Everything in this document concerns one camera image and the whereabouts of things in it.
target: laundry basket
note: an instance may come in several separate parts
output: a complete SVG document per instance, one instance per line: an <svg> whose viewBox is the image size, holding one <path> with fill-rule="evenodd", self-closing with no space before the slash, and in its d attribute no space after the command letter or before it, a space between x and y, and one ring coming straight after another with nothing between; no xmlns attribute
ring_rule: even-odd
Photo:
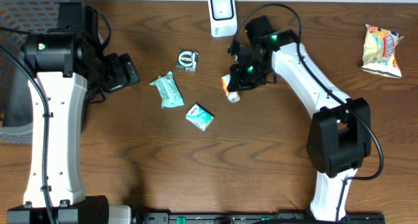
<svg viewBox="0 0 418 224"><path fill-rule="evenodd" d="M0 0L0 26L44 32L56 27L60 2L70 0ZM22 61L26 35L0 31L0 44ZM0 52L0 141L32 141L32 104L27 78Z"/></svg>

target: white rectangular device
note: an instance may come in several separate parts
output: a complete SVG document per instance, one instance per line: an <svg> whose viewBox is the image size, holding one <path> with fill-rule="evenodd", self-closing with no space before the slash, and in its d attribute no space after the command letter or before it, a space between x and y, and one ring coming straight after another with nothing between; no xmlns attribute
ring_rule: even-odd
<svg viewBox="0 0 418 224"><path fill-rule="evenodd" d="M213 37L234 35L237 28L235 0L208 0Z"/></svg>

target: black and white robotic arm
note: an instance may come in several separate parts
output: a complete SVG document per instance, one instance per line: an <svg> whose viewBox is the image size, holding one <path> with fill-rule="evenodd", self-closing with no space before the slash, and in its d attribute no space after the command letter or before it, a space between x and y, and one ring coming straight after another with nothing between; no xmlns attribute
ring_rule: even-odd
<svg viewBox="0 0 418 224"><path fill-rule="evenodd" d="M308 212L292 216L272 215L173 215L140 214L130 206L109 205L105 196L87 197L80 168L80 130L82 109L92 98L112 93L139 81L129 54L103 55L97 35L97 11L82 3L62 3L58 29L29 35L22 47L25 62L33 68L36 83L48 98L48 190L54 219L66 223L111 224L252 224L279 218L321 221L345 217L348 186L344 178L354 177L364 157L370 155L370 136L348 114L360 115L370 125L370 109L364 99L351 100L315 65L303 44L300 53L314 76L343 104L335 101L300 63L297 36L291 30L274 31L266 17L252 20L247 36L254 52L235 40L229 50L238 64L231 66L229 91L243 91L266 84L266 76L275 72L291 86L306 107L312 124L307 151L317 169L315 196ZM24 205L8 211L8 223L49 223L46 199L42 192L42 150L44 149L44 108L37 90L29 83L33 102L32 165L24 194ZM338 130L338 123L347 125ZM381 215L350 216L357 223L384 223Z"/></svg>

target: white and teal packet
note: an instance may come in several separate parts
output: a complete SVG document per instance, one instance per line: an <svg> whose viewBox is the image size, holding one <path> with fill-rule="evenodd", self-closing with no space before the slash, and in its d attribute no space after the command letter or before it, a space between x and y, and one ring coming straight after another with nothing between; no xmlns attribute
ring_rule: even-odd
<svg viewBox="0 0 418 224"><path fill-rule="evenodd" d="M198 104L195 104L185 115L185 118L202 131L205 131L215 117L203 110Z"/></svg>
<svg viewBox="0 0 418 224"><path fill-rule="evenodd" d="M158 92L163 100L161 108L184 106L183 97L178 91L171 71L166 76L158 76L158 79L151 82L150 85L157 86Z"/></svg>

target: wooden table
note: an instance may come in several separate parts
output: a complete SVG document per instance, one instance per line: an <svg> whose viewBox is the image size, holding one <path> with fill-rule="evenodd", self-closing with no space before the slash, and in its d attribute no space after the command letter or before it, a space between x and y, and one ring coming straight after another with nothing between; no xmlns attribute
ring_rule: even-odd
<svg viewBox="0 0 418 224"><path fill-rule="evenodd" d="M277 212L306 209L316 171L306 152L310 118L279 78L230 103L221 76L234 63L231 38L210 35L206 2L89 1L112 26L107 53L130 53L141 83L110 94L89 109L82 134L82 172L88 195L114 204L172 212ZM262 3L237 3L239 20ZM300 13L302 41L321 70L354 99L364 97L385 153L383 174L350 187L347 210L383 212L388 223L418 222L418 5L287 3ZM273 27L297 29L281 8L267 8ZM363 72L362 45L372 24L405 35L396 47L403 79ZM244 32L240 41L247 44ZM179 49L200 52L197 72L176 70ZM185 106L161 109L148 84L173 70ZM185 119L200 103L215 116L202 132ZM31 146L0 144L0 223L20 205ZM376 149L359 176L374 173Z"/></svg>

